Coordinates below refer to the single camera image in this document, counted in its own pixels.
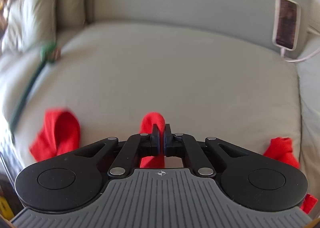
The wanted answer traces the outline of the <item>green massage hammer stick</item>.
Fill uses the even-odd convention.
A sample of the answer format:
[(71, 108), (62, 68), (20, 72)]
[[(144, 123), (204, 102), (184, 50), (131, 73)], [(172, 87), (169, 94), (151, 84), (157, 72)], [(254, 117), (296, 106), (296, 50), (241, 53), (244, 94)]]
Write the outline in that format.
[(18, 99), (16, 106), (12, 112), (11, 118), (9, 120), (9, 128), (12, 133), (15, 132), (16, 127), (18, 125), (19, 119), (22, 115), (24, 107), (27, 103), (28, 96), (32, 91), (32, 88), (39, 77), (40, 73), (42, 73), (43, 69), (47, 64), (54, 64), (61, 57), (61, 50), (58, 48), (56, 42), (49, 42), (44, 45), (40, 51), (40, 63), (36, 67), (35, 71), (31, 75), (29, 82), (27, 83), (22, 95)]

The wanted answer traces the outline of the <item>red sweatshirt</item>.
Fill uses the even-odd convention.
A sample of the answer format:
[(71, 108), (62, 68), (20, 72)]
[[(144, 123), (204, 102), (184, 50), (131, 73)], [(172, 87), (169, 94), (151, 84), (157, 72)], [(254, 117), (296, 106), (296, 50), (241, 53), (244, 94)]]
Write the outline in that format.
[[(158, 112), (150, 112), (143, 117), (140, 124), (140, 133), (151, 134), (153, 125), (157, 125), (160, 130), (160, 137), (163, 138), (165, 119)], [(40, 162), (76, 150), (79, 146), (79, 121), (70, 110), (55, 108), (46, 111), (43, 126), (29, 146), (29, 151), (34, 159)], [(292, 139), (289, 137), (271, 139), (270, 145), (263, 156), (286, 163), (297, 169), (300, 168), (300, 164), (293, 154)], [(142, 158), (140, 167), (164, 168), (163, 153), (158, 156)], [(300, 208), (309, 214), (317, 202), (316, 197), (307, 194)]]

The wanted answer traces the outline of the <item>smartphone in white case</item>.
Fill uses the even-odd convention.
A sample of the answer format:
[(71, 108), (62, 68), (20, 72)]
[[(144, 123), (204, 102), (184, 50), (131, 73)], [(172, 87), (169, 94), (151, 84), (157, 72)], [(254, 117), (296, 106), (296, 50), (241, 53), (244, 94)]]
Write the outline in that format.
[(296, 49), (301, 8), (292, 0), (276, 0), (272, 42), (275, 46), (288, 51)]

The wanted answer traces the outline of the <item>large grey front pillow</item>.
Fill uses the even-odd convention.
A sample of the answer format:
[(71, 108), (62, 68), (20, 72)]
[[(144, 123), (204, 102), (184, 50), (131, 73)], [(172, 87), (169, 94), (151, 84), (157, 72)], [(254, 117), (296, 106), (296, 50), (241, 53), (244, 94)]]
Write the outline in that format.
[(3, 53), (23, 53), (56, 40), (56, 0), (15, 0), (2, 38)]

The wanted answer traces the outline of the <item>yellow black box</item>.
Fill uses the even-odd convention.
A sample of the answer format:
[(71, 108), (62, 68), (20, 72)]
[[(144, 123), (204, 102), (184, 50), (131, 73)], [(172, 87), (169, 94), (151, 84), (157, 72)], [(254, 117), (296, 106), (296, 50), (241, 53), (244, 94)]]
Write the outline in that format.
[(14, 218), (14, 213), (8, 204), (7, 200), (0, 196), (0, 214), (6, 220), (12, 220)]

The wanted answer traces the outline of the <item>grey sofa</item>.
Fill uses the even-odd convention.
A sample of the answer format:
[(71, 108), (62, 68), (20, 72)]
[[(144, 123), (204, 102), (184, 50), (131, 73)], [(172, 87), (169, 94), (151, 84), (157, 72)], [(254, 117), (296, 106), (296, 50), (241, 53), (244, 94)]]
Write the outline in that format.
[[(49, 42), (1, 55), (1, 139), (15, 137), (27, 166), (46, 110), (70, 109), (82, 145), (125, 139), (156, 111), (175, 132), (258, 153), (272, 138), (290, 137), (306, 174), (298, 64), (283, 61), (272, 42), (275, 1), (85, 0), (84, 25), (56, 23), (61, 57), (40, 73), (14, 133), (12, 112)], [(302, 9), (296, 57), (316, 49), (319, 37), (308, 31), (313, 0), (293, 1)]]

